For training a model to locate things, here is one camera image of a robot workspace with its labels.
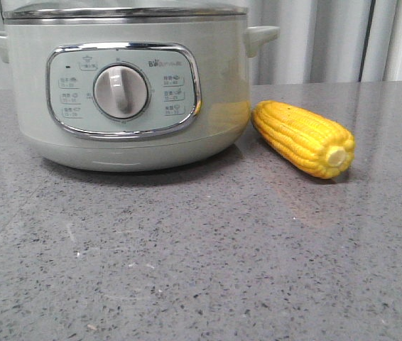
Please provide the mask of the yellow corn cob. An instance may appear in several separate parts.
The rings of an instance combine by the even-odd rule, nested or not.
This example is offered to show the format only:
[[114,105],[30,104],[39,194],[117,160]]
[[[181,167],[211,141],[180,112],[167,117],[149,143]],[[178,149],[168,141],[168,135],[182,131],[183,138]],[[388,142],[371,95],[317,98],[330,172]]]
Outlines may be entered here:
[[316,178],[337,177],[354,160],[353,134],[341,124],[314,112],[266,100],[255,106],[251,120],[275,151]]

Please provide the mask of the glass pot lid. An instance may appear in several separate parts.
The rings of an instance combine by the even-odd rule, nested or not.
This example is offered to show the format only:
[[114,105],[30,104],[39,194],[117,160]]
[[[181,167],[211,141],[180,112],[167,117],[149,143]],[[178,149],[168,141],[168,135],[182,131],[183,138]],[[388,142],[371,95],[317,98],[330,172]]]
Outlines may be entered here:
[[221,1],[38,1],[3,12],[6,20],[242,16],[247,8]]

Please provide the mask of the pale green electric pot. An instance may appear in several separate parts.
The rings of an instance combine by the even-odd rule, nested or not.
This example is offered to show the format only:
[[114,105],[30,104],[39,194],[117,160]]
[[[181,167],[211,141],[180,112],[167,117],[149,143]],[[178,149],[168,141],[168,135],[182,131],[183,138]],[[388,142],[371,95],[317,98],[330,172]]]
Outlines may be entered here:
[[[0,56],[12,69],[21,133],[39,154],[90,171],[153,171],[231,146],[250,119],[249,58],[276,26],[218,18],[7,21]],[[104,68],[146,78],[146,108],[114,119],[94,100]]]

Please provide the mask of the white timer dial knob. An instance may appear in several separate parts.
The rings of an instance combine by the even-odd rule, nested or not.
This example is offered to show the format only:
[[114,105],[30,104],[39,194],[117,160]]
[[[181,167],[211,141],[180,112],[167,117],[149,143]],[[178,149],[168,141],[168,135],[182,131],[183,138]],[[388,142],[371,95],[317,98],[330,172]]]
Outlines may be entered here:
[[109,117],[133,118],[146,108],[149,100],[146,78],[132,65],[110,65],[94,81],[94,100]]

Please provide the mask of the white pleated curtain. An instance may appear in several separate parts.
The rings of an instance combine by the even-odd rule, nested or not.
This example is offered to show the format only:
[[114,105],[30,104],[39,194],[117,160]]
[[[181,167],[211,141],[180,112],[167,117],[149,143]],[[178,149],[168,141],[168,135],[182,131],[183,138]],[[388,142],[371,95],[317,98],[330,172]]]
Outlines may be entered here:
[[280,37],[251,63],[255,85],[402,80],[402,1],[239,1]]

